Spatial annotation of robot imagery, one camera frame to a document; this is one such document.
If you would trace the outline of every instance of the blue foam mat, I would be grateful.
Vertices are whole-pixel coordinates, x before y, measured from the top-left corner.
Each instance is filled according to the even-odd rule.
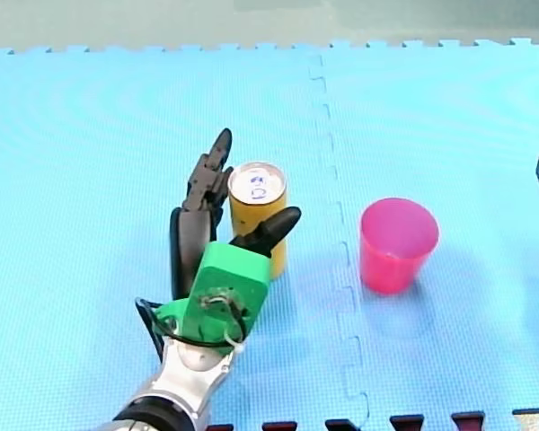
[[[0,429],[93,429],[156,370],[133,300],[168,299],[170,211],[229,127],[229,162],[283,168],[304,215],[213,422],[517,430],[539,408],[539,46],[404,45],[0,50]],[[441,240],[380,299],[357,224],[391,195]]]

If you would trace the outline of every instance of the green 3d-printed part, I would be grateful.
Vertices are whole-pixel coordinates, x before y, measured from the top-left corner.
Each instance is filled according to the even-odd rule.
[[[225,331],[240,338],[229,304],[242,316],[246,334],[261,311],[270,285],[270,259],[222,242],[211,242],[202,257],[190,296],[160,307],[160,320],[174,318],[179,335],[208,343],[223,342]]]

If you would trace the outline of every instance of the black cable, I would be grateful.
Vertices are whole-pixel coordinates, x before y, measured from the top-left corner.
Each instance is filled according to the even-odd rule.
[[[238,310],[238,308],[235,306],[235,304],[231,301],[227,302],[230,312],[232,314],[232,317],[234,317],[235,321],[237,322],[238,326],[240,327],[240,340],[236,341],[237,343],[242,342],[245,337],[247,336],[247,330],[245,328],[245,322],[243,321],[242,314]],[[181,337],[179,335],[176,335],[173,333],[173,328],[167,328],[155,315],[154,308],[160,307],[161,304],[159,303],[150,303],[142,298],[136,299],[136,307],[137,310],[142,317],[142,320],[144,321],[144,324],[146,325],[146,328],[150,332],[150,337],[152,338],[152,341],[154,342],[156,351],[158,353],[158,356],[160,357],[160,361],[163,358],[163,340],[160,336],[158,336],[154,332],[154,328],[152,325],[156,326],[157,329],[159,329],[164,335],[171,339],[175,339],[176,341],[179,341],[184,344],[189,344],[192,346],[197,347],[212,347],[212,348],[219,348],[219,347],[233,347],[234,345],[228,343],[227,341],[220,341],[217,343],[209,343],[206,341],[199,341],[196,339],[188,339],[186,337]]]
[[[136,309],[139,313],[140,317],[142,318],[142,321],[144,322],[144,325],[146,326],[146,329],[148,333],[150,334],[150,338],[152,339],[152,342],[154,343],[155,351],[158,354],[160,358],[160,362],[162,362],[163,358],[163,339],[159,335],[157,335],[154,332],[154,328],[152,327],[152,308],[146,307],[154,307],[157,308],[161,306],[159,303],[149,303],[148,301],[145,301],[141,298],[136,298]]]

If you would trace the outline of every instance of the pink cup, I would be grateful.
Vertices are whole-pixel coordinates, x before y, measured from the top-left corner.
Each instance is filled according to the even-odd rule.
[[[433,215],[408,199],[381,199],[361,216],[361,281],[381,295],[399,294],[437,246]]]

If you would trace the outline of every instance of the mat seam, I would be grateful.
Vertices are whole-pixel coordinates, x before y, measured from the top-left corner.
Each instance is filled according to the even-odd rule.
[[[165,46],[156,45],[156,46],[146,46],[143,48],[123,48],[120,46],[106,46],[105,48],[90,48],[87,45],[68,45],[63,49],[57,50],[53,49],[50,46],[37,46],[28,49],[15,49],[9,47],[0,48],[0,56],[20,56],[20,55],[36,55],[36,54],[52,54],[52,53],[72,53],[72,54],[87,54],[87,53],[101,53],[101,52],[131,52],[131,53],[177,53],[177,52],[216,52],[218,50],[225,49],[234,49],[234,50],[243,50],[250,51],[256,49],[280,49],[280,50],[290,50],[298,48],[452,48],[452,47],[484,47],[484,46],[499,46],[499,47],[509,47],[509,46],[524,46],[524,45],[534,45],[539,46],[539,41],[533,40],[532,38],[509,38],[508,40],[496,41],[488,39],[475,39],[470,43],[463,44],[461,40],[457,39],[441,39],[437,43],[428,42],[426,40],[404,40],[397,44],[390,44],[384,40],[370,40],[365,44],[352,44],[348,40],[333,40],[328,44],[303,44],[303,43],[294,43],[285,47],[279,46],[277,43],[271,42],[261,42],[256,43],[251,47],[243,46],[239,43],[222,43],[212,48],[206,48],[199,44],[181,44],[176,46],[176,48],[167,48]]]
[[[331,207],[329,216],[331,217],[331,228],[335,230],[336,241],[332,246],[336,250],[336,259],[332,263],[335,265],[331,277],[331,289],[340,300],[341,307],[336,310],[336,332],[340,340],[340,351],[344,357],[342,367],[343,388],[349,399],[362,397],[364,400],[365,417],[361,418],[361,423],[354,426],[363,427],[369,418],[369,406],[367,394],[364,391],[352,391],[350,383],[355,381],[355,376],[364,372],[363,370],[363,350],[361,339],[355,331],[347,331],[353,325],[343,325],[347,319],[356,318],[358,313],[358,293],[356,288],[346,283],[348,272],[351,269],[351,260],[349,256],[348,238],[346,237],[343,205],[337,199],[339,193],[339,171],[338,158],[336,155],[336,136],[331,127],[331,102],[328,95],[327,68],[324,64],[324,55],[321,54],[317,61],[310,66],[310,79],[317,87],[317,99],[315,101],[315,132],[318,140],[322,143],[322,165],[325,171],[325,179],[328,184],[328,205]]]

